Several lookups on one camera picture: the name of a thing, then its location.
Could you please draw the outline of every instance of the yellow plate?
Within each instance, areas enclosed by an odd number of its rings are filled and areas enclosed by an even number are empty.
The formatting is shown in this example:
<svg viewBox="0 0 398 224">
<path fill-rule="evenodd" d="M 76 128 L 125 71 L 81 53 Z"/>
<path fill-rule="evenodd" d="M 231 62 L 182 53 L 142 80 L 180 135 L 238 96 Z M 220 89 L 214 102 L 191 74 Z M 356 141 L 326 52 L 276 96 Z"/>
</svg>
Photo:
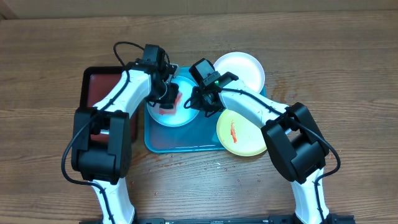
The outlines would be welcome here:
<svg viewBox="0 0 398 224">
<path fill-rule="evenodd" d="M 255 156 L 267 150 L 261 130 L 231 110 L 225 110 L 218 118 L 217 136 L 229 152 L 239 156 Z"/>
</svg>

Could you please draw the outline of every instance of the blue tray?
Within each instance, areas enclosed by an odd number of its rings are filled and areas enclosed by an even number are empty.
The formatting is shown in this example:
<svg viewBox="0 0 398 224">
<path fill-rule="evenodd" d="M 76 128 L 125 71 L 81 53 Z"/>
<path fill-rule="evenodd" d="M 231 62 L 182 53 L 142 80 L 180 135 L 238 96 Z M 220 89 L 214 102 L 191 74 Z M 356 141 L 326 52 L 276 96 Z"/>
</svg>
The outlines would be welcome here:
<svg viewBox="0 0 398 224">
<path fill-rule="evenodd" d="M 194 81 L 189 67 L 180 68 L 180 75 Z M 266 95 L 265 87 L 260 94 Z M 144 142 L 149 150 L 156 153 L 193 152 L 225 149 L 217 137 L 216 124 L 221 112 L 205 118 L 205 112 L 186 125 L 171 128 L 156 122 L 149 114 L 145 104 Z"/>
</svg>

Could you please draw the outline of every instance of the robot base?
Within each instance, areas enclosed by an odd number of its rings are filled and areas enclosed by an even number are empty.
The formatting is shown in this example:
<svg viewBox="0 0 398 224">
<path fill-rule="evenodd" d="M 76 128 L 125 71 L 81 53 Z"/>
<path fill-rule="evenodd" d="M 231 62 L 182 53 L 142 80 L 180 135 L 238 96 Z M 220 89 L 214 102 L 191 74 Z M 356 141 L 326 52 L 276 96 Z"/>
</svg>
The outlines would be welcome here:
<svg viewBox="0 0 398 224">
<path fill-rule="evenodd" d="M 355 224 L 353 215 L 341 216 L 329 214 L 325 220 L 327 224 Z M 268 218 L 230 218 L 230 219 L 188 219 L 188 220 L 164 220 L 163 218 L 138 219 L 137 224 L 302 224 L 293 215 L 276 215 Z"/>
</svg>

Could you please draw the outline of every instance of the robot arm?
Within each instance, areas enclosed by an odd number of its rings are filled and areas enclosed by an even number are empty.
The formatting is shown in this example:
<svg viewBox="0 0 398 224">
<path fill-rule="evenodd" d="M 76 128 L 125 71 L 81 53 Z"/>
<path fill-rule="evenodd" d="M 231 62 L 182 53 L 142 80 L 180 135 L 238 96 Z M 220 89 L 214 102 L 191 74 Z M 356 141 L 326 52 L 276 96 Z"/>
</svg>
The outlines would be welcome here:
<svg viewBox="0 0 398 224">
<path fill-rule="evenodd" d="M 301 103 L 289 107 L 267 99 L 248 88 L 236 75 L 229 72 L 220 75 L 204 58 L 191 67 L 190 73 L 199 84 L 199 89 L 192 93 L 192 107 L 211 109 L 209 112 L 223 108 L 233 110 L 261 128 L 273 165 L 292 183 L 296 217 L 305 224 L 321 223 L 314 181 L 323 174 L 328 148 L 305 130 L 300 130 L 293 141 L 287 137 L 289 132 L 298 130 L 291 118 L 322 136 L 309 110 Z M 259 101 L 271 106 L 274 111 Z M 326 217 L 329 210 L 325 205 L 321 181 L 318 192 L 323 216 Z"/>
<path fill-rule="evenodd" d="M 178 75 L 178 65 L 167 64 L 164 50 L 156 45 L 146 45 L 142 59 L 129 63 L 118 84 L 93 108 L 78 108 L 75 113 L 73 135 L 89 120 L 91 126 L 84 129 L 73 143 L 72 167 L 85 180 L 100 185 L 108 199 L 109 209 L 115 223 L 130 224 L 134 220 L 125 176 L 131 162 L 131 139 L 129 119 L 142 100 L 159 103 L 160 107 L 173 107 L 178 94 L 178 85 L 171 79 Z M 128 84 L 113 104 L 102 110 L 121 88 Z M 108 134 L 109 142 L 96 142 L 91 134 Z M 94 187 L 104 213 L 102 223 L 109 224 L 104 196 Z"/>
</svg>

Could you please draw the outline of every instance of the wooden table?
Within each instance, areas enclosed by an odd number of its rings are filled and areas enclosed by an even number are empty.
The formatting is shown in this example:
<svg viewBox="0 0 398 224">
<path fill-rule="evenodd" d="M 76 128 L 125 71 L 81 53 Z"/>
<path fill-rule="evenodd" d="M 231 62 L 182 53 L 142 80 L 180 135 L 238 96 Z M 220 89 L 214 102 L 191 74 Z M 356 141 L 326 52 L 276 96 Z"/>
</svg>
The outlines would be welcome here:
<svg viewBox="0 0 398 224">
<path fill-rule="evenodd" d="M 324 180 L 330 211 L 358 223 L 397 223 L 397 11 L 1 21 L 0 223 L 101 218 L 93 190 L 67 182 L 60 160 L 83 71 L 117 65 L 119 40 L 159 44 L 181 66 L 233 51 L 255 56 L 269 72 L 267 97 L 307 105 L 341 156 L 341 170 Z M 141 56 L 129 46 L 120 51 L 124 60 Z M 139 130 L 127 176 L 139 217 L 294 212 L 290 183 L 268 153 L 154 154 L 144 145 L 142 119 Z M 326 160 L 334 168 L 335 159 Z"/>
</svg>

